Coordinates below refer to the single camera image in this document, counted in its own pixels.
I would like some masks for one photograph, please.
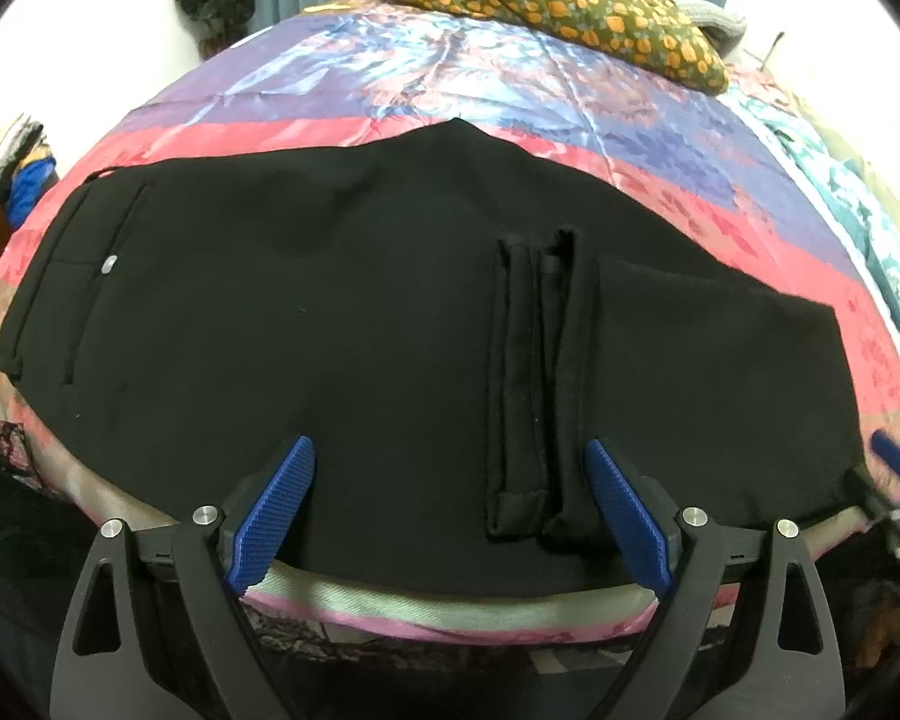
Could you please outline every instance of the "white wall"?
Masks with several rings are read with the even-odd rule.
[[[173,0],[15,0],[0,20],[0,127],[25,111],[66,170],[199,63]]]
[[[749,20],[744,47],[807,98],[874,164],[900,200],[900,30],[879,0],[727,0]]]

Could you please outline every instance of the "mattress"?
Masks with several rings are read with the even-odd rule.
[[[900,442],[900,336],[839,225],[759,124],[720,100],[586,47],[387,0],[310,8],[127,114],[13,236],[0,261],[0,324],[56,211],[95,170],[182,156],[351,146],[454,117],[590,172],[725,264],[832,306],[861,432],[866,437],[883,428]],[[122,517],[138,529],[170,521],[82,466],[2,375],[0,419],[25,425],[44,478],[94,521]],[[900,480],[876,457],[866,461],[880,487],[900,500]],[[821,554],[864,526],[860,512],[848,509],[806,535]],[[732,598],[729,587],[722,600]],[[247,600],[273,617],[477,644],[605,640],[642,630],[655,608],[653,594],[638,586],[461,600],[390,593],[282,563]]]

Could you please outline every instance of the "floral pillow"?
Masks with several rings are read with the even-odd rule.
[[[672,0],[400,0],[428,10],[530,25],[708,95],[727,90],[717,52]]]

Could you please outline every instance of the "stack of clothes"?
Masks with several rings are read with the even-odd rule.
[[[0,204],[18,229],[45,191],[58,181],[43,124],[19,114],[0,130]]]

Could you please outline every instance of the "gray pillow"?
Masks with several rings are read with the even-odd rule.
[[[717,53],[723,57],[740,44],[746,34],[746,17],[730,13],[707,0],[673,0],[697,25]]]

